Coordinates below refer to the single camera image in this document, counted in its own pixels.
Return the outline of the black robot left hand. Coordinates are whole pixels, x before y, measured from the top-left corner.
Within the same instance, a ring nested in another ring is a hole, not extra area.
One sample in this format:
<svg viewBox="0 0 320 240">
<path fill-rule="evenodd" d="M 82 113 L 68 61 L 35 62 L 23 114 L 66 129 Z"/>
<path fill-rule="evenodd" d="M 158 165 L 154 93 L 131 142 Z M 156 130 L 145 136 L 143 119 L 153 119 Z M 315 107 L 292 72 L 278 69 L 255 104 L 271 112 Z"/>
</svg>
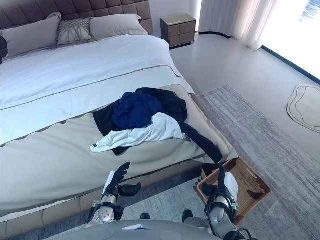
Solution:
<svg viewBox="0 0 320 240">
<path fill-rule="evenodd" d="M 130 162 L 124 163 L 114 172 L 112 178 L 110 178 L 111 175 L 108 176 L 101 198 L 105 197 L 106 195 L 112 195 L 116 198 L 118 195 L 122 197 L 133 197 L 141 190 L 142 184 L 140 182 L 136 185 L 120 185 L 120 182 L 128 173 L 130 164 Z"/>
</svg>

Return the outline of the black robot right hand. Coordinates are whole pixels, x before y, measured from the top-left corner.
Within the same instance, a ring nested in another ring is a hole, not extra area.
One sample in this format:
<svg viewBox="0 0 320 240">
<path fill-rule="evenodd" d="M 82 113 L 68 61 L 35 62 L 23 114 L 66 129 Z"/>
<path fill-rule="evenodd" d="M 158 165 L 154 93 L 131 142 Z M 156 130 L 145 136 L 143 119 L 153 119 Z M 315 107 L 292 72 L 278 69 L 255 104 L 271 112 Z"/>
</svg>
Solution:
<svg viewBox="0 0 320 240">
<path fill-rule="evenodd" d="M 217 192 L 224 193 L 229 199 L 237 202 L 239 186 L 233 174 L 231 172 L 225 173 L 224 180 L 222 182 L 224 185 L 224 191 L 219 190 L 219 177 L 219 171 L 212 172 L 195 186 L 195 189 L 203 202 L 206 203 L 208 198 L 212 196 L 213 193 Z"/>
</svg>

